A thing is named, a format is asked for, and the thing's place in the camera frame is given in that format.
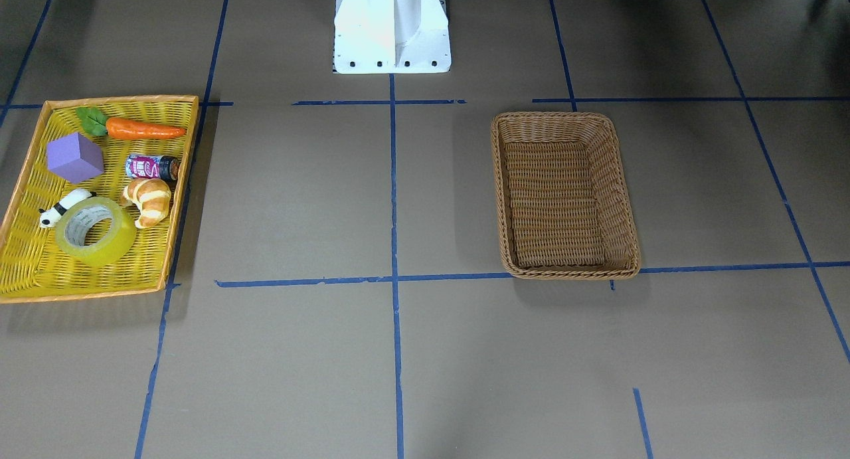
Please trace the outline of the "panda figurine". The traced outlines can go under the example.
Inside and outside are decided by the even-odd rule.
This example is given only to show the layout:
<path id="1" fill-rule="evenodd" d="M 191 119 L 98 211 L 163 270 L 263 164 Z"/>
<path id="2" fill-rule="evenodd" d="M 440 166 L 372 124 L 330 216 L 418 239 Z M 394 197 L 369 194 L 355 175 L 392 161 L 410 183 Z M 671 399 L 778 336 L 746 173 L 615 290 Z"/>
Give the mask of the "panda figurine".
<path id="1" fill-rule="evenodd" d="M 73 189 L 67 195 L 63 196 L 48 210 L 39 209 L 39 228 L 48 229 L 54 228 L 58 221 L 79 202 L 85 201 L 92 197 L 96 197 L 97 192 L 87 189 Z"/>

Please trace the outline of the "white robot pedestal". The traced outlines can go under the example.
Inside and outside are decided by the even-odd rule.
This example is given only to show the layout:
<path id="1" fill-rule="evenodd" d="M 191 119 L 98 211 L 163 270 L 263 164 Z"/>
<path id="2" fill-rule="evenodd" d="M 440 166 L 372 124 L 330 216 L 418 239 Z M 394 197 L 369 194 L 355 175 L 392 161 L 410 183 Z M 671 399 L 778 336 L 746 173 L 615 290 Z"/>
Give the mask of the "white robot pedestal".
<path id="1" fill-rule="evenodd" d="M 338 74 L 442 74 L 452 66 L 447 0 L 336 0 Z"/>

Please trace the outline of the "purple foam cube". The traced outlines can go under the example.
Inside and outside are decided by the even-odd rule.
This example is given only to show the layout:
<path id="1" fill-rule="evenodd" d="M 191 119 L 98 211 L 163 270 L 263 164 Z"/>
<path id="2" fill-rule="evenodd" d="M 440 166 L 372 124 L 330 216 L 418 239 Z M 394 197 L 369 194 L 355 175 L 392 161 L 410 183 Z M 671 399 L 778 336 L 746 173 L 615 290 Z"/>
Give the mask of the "purple foam cube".
<path id="1" fill-rule="evenodd" d="M 74 132 L 46 145 L 46 168 L 69 183 L 83 183 L 104 173 L 103 151 L 86 136 Z"/>

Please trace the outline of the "small pink drink can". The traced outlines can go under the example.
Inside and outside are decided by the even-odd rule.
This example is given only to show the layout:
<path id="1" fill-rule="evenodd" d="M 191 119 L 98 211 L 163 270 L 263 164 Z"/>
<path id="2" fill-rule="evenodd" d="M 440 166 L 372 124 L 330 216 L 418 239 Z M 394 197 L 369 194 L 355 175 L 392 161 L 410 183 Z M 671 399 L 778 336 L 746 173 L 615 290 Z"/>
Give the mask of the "small pink drink can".
<path id="1" fill-rule="evenodd" d="M 124 163 L 125 174 L 130 179 L 160 179 L 167 183 L 179 180 L 181 159 L 170 155 L 143 155 L 131 153 Z"/>

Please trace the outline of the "yellow woven tray basket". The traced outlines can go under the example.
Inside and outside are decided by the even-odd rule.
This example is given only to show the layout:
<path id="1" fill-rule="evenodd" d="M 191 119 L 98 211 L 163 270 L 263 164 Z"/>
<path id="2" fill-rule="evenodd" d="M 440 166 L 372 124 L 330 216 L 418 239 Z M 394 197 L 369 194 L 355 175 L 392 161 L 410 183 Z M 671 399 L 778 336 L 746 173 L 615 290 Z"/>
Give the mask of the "yellow woven tray basket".
<path id="1" fill-rule="evenodd" d="M 128 183 L 124 165 L 131 153 L 170 155 L 180 159 L 168 217 L 137 234 L 133 246 L 115 263 L 92 268 L 66 255 L 51 229 L 39 228 L 39 209 L 51 208 L 73 184 L 48 170 L 48 143 L 82 132 L 79 107 L 100 109 L 108 117 L 185 129 L 172 140 L 116 140 L 94 136 L 104 156 L 104 173 L 82 183 L 98 195 L 118 199 Z M 200 114 L 194 95 L 122 96 L 49 100 L 40 111 L 33 138 L 2 223 L 2 302 L 45 302 L 146 294 L 164 289 L 178 244 L 183 201 L 195 149 Z"/>

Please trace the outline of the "orange toy carrot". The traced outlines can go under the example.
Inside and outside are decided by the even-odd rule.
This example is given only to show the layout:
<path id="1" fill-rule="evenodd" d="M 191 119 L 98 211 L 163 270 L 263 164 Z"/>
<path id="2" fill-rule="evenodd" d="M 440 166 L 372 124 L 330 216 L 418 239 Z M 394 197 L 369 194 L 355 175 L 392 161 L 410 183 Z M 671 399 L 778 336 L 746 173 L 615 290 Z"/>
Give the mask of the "orange toy carrot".
<path id="1" fill-rule="evenodd" d="M 118 140 L 172 140 L 187 133 L 185 128 L 110 117 L 95 107 L 78 107 L 74 113 L 82 129 L 92 136 L 111 136 Z"/>

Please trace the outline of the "toy croissant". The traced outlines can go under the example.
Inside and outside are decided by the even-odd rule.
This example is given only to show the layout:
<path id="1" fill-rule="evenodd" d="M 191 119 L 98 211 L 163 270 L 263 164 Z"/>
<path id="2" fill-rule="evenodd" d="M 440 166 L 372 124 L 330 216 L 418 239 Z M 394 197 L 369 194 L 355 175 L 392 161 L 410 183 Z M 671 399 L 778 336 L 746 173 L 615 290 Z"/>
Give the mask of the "toy croissant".
<path id="1" fill-rule="evenodd" d="M 118 204 L 121 207 L 134 205 L 139 211 L 135 220 L 137 229 L 149 229 L 168 216 L 172 190 L 161 179 L 135 178 L 122 189 Z"/>

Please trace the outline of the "brown wicker basket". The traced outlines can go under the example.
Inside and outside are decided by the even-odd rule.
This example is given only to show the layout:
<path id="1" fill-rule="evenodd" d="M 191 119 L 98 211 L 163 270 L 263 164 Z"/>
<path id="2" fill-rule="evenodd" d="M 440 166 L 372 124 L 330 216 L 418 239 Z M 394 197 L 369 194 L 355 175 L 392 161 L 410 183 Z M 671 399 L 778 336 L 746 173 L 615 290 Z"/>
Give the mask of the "brown wicker basket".
<path id="1" fill-rule="evenodd" d="M 613 122 L 511 112 L 491 123 L 501 261 L 532 280 L 618 280 L 641 268 Z"/>

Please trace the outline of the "yellow packing tape roll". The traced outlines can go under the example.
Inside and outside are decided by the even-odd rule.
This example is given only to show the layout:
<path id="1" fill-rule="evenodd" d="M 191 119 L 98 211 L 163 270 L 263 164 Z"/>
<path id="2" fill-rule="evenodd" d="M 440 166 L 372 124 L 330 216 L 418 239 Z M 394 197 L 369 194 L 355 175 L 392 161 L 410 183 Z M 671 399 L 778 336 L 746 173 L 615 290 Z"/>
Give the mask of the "yellow packing tape roll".
<path id="1" fill-rule="evenodd" d="M 136 238 L 136 226 L 124 208 L 104 197 L 73 205 L 55 226 L 61 251 L 92 268 L 117 262 Z"/>

